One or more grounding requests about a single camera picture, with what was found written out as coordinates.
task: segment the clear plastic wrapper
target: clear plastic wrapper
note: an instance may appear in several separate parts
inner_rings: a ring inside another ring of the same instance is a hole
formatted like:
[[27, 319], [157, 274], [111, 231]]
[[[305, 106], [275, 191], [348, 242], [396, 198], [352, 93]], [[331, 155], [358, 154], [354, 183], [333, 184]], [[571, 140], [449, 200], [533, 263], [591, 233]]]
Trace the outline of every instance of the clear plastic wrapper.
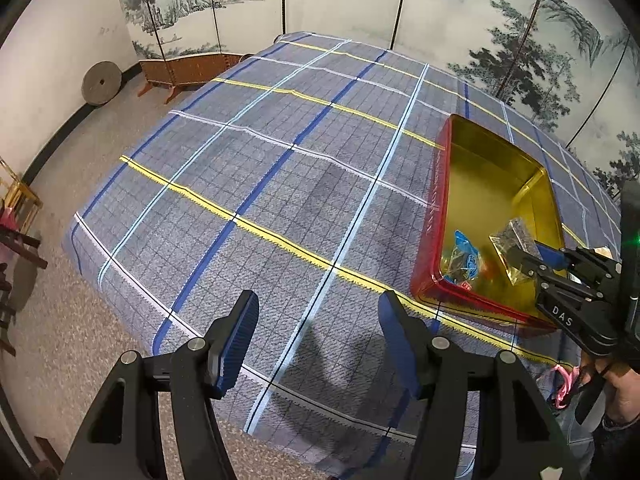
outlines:
[[451, 251], [444, 279], [471, 290], [473, 280], [480, 273], [480, 253], [462, 232], [455, 231], [454, 236], [456, 245]]
[[529, 233], [529, 230], [522, 218], [509, 220], [507, 227], [499, 233], [489, 236], [489, 240], [491, 240], [498, 256], [500, 257], [500, 261], [504, 266], [511, 285], [517, 285], [518, 283], [529, 279], [529, 277], [507, 263], [506, 254], [509, 249], [513, 246], [517, 246], [532, 256], [542, 259], [538, 246], [536, 245], [536, 241]]

